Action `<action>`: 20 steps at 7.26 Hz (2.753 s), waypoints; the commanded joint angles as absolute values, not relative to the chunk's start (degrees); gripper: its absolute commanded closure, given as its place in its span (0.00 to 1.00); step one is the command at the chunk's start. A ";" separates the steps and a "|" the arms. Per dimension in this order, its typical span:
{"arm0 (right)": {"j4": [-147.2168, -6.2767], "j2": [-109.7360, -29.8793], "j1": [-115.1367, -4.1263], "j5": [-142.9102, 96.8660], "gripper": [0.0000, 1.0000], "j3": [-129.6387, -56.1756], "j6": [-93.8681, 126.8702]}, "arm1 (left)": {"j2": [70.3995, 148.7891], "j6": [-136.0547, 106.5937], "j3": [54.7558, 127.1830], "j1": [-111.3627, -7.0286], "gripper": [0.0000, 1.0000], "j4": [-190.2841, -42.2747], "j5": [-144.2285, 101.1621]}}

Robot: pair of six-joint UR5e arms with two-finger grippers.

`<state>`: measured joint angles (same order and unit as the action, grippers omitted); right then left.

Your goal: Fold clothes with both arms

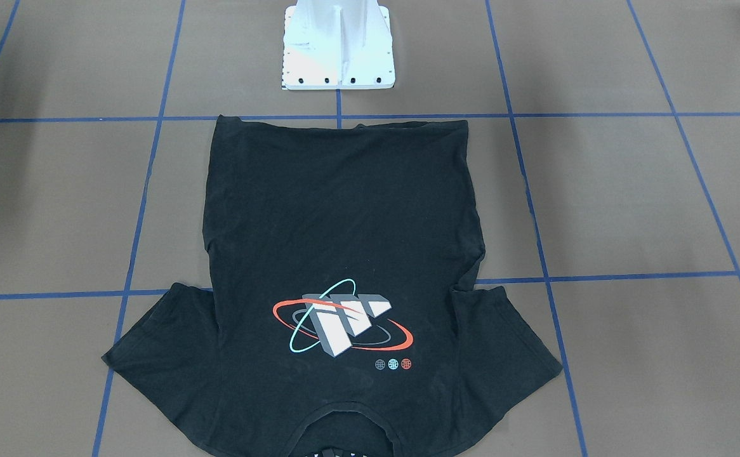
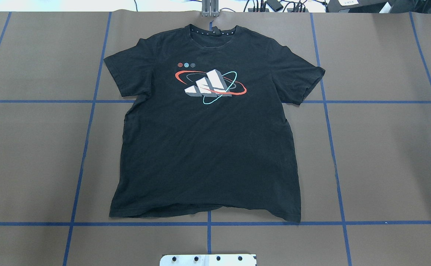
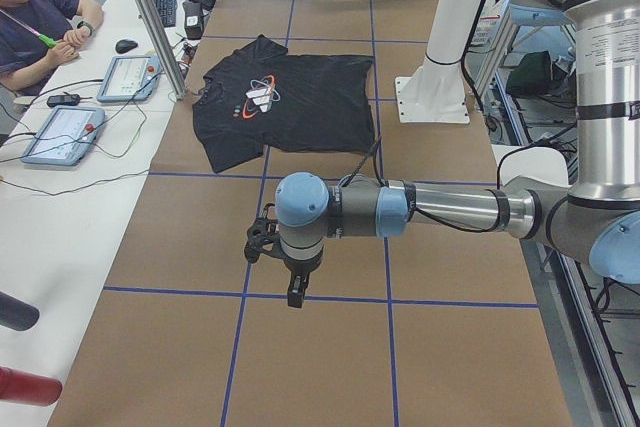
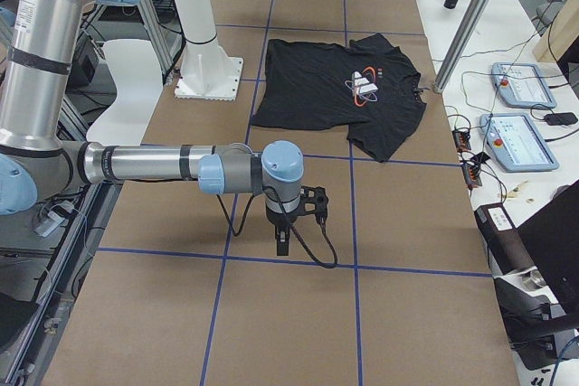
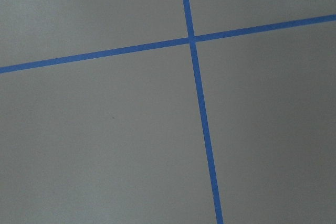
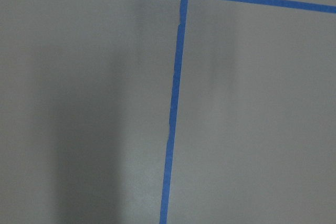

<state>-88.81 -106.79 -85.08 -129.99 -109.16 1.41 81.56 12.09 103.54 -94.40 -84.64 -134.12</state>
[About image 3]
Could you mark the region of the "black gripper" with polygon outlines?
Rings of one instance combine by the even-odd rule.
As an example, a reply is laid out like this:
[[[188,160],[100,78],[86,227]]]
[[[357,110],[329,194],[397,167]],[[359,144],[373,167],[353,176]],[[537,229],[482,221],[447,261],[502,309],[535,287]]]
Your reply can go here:
[[[292,308],[301,308],[305,298],[305,282],[310,275],[320,266],[320,256],[299,260],[292,257],[284,259],[285,267],[291,272],[291,278],[287,289],[287,305]]]

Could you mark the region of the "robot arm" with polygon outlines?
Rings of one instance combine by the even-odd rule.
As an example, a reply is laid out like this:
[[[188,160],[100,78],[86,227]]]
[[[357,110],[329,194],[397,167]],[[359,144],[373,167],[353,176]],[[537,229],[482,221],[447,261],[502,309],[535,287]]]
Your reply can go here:
[[[507,176],[450,190],[361,175],[326,185],[294,173],[278,185],[272,249],[289,269],[287,302],[303,304],[328,237],[402,234],[410,222],[532,239],[617,282],[639,280],[639,0],[513,0],[556,9],[575,27],[578,177],[546,183],[522,149],[494,152]]]

